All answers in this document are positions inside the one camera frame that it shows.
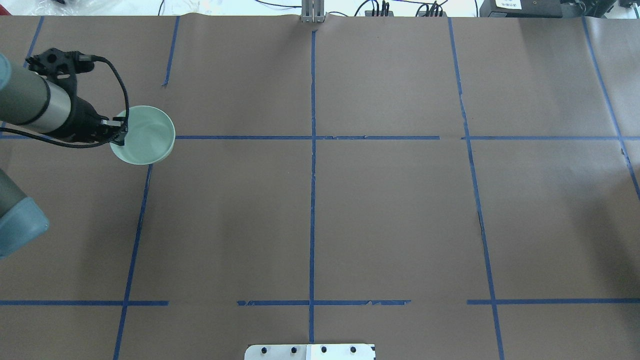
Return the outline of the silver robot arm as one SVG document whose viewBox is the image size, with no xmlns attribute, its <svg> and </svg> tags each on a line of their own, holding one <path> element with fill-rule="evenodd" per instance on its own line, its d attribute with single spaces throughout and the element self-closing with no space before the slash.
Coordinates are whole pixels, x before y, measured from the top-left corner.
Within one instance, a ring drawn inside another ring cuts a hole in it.
<svg viewBox="0 0 640 360">
<path fill-rule="evenodd" d="M 100 115 L 78 96 L 77 76 L 94 70 L 96 63 L 110 68 L 123 93 L 125 84 L 110 60 L 80 51 L 50 48 L 26 58 L 26 67 L 0 57 L 1 128 L 3 133 L 50 145 L 84 150 L 105 144 L 123 146 L 130 110 L 113 118 Z M 35 200 L 7 174 L 1 173 L 0 255 L 6 258 L 44 234 L 50 221 Z"/>
</svg>

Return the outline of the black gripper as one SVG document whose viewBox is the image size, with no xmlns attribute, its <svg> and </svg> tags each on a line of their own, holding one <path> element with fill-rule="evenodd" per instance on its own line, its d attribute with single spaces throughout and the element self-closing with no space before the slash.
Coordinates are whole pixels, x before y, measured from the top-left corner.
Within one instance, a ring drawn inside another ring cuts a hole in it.
<svg viewBox="0 0 640 360">
<path fill-rule="evenodd" d="M 54 116 L 54 130 L 50 137 L 64 142 L 93 143 L 125 146 L 128 129 L 110 129 L 108 126 L 125 126 L 126 117 L 104 117 L 80 96 L 53 96 L 50 111 Z"/>
</svg>

